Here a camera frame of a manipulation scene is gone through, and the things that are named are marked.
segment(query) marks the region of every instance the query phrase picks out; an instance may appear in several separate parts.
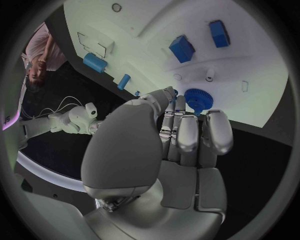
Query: man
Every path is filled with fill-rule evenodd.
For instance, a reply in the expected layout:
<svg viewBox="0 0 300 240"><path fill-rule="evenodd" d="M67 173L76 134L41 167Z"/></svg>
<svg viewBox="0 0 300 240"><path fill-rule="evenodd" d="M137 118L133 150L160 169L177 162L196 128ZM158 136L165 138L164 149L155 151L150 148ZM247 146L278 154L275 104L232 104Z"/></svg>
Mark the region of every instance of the man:
<svg viewBox="0 0 300 240"><path fill-rule="evenodd" d="M27 72L26 88L34 93L45 84L46 71L56 71L67 61L45 23L28 43L26 55L32 64Z"/></svg>

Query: man's hair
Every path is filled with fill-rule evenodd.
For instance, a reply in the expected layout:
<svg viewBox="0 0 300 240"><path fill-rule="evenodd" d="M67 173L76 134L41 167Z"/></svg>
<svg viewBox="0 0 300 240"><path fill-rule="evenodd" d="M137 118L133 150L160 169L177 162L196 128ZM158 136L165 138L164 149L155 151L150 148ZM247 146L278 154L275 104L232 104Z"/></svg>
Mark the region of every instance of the man's hair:
<svg viewBox="0 0 300 240"><path fill-rule="evenodd" d="M37 93L44 86L45 80L36 79L34 82L29 80L29 75L26 76L26 88L29 92Z"/></svg>

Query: blue block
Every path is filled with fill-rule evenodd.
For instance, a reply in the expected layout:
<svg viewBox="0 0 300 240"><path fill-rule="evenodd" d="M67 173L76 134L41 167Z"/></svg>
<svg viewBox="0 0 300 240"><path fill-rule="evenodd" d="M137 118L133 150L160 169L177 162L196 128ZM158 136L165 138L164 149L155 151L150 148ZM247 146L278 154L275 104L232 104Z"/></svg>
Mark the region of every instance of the blue block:
<svg viewBox="0 0 300 240"><path fill-rule="evenodd" d="M181 64L191 61L195 52L192 44L188 42L185 36L176 38L169 46L169 49L173 52Z"/></svg>
<svg viewBox="0 0 300 240"><path fill-rule="evenodd" d="M220 20L210 23L209 27L212 39L217 48L228 47L230 45L229 36L224 24Z"/></svg>
<svg viewBox="0 0 300 240"><path fill-rule="evenodd" d="M96 70L99 73L103 73L105 67L108 64L106 61L103 61L102 59L100 59L99 57L95 56L90 52L87 55L85 55L83 59L83 63L85 65L88 65L90 68Z"/></svg>
<svg viewBox="0 0 300 240"><path fill-rule="evenodd" d="M128 74L125 74L122 80L120 81L120 83L117 85L117 88L123 90L129 80L130 80L130 76Z"/></svg>

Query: curved white surface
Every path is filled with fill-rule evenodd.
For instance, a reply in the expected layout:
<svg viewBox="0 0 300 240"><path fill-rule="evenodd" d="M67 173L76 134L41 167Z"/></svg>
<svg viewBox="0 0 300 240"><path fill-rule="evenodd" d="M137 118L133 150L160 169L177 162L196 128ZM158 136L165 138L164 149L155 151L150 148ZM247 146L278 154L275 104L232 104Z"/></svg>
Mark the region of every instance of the curved white surface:
<svg viewBox="0 0 300 240"><path fill-rule="evenodd" d="M78 191L78 192L84 192L86 193L86 190L84 188L83 182L72 179L66 176L62 176L60 174L57 174L53 171L50 171L34 161L32 161L30 158L25 156L20 151L17 155L17 162L21 164L24 168L26 168L29 172L33 173L34 175L38 176L41 179L44 179L47 182L50 182L52 184L55 184L57 186Z"/></svg>
<svg viewBox="0 0 300 240"><path fill-rule="evenodd" d="M230 120L265 125L282 97L288 71L272 39L240 6L231 0L118 0L122 9L114 12L114 3L72 0L64 4L79 57L90 51L105 60L105 72L116 84L124 74L130 75L125 89L133 95L137 90L143 95L168 86L180 95L190 88L202 89L212 95L212 108L223 110ZM215 20L223 21L230 46L216 48L209 28ZM87 51L78 33L106 46L105 57L93 50L95 44ZM169 49L181 35L196 50L185 63L179 63ZM213 82L205 80L208 69L215 72ZM194 112L187 105L186 110Z"/></svg>

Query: white cylinder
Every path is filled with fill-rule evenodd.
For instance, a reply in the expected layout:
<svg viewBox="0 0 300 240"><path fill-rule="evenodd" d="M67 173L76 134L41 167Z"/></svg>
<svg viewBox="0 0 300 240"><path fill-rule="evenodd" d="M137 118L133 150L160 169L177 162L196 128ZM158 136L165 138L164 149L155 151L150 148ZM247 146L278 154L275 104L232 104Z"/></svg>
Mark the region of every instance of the white cylinder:
<svg viewBox="0 0 300 240"><path fill-rule="evenodd" d="M206 73L206 78L205 80L208 82L212 82L215 77L215 70L213 68L209 68L207 73Z"/></svg>

